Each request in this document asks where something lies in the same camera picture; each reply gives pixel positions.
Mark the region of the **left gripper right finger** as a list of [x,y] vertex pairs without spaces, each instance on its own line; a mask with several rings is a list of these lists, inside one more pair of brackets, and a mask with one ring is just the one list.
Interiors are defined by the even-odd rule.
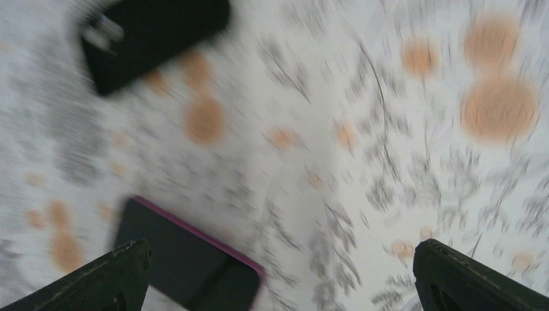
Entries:
[[424,310],[548,310],[548,297],[435,240],[418,244],[413,260]]

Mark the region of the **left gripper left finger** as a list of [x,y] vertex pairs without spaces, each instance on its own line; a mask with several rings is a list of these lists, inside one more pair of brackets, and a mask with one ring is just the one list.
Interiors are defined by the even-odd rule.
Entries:
[[2,310],[140,311],[150,275],[149,244],[132,240]]

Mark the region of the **purple phone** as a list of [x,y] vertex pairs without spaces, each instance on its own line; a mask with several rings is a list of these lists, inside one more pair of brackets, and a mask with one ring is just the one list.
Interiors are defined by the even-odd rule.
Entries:
[[265,279],[257,262],[140,196],[125,200],[114,246],[145,239],[150,285],[187,310],[252,310]]

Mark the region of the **black phone case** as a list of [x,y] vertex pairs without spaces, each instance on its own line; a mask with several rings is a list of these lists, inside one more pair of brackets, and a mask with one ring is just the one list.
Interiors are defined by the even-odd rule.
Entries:
[[225,30],[229,1],[115,1],[78,24],[84,61],[102,97]]

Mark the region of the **floral patterned table mat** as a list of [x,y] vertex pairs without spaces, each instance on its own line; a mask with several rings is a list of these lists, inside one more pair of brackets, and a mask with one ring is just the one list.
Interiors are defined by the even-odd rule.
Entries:
[[233,1],[102,98],[76,23],[1,2],[1,305],[147,198],[261,264],[256,310],[420,310],[435,238],[548,294],[547,1]]

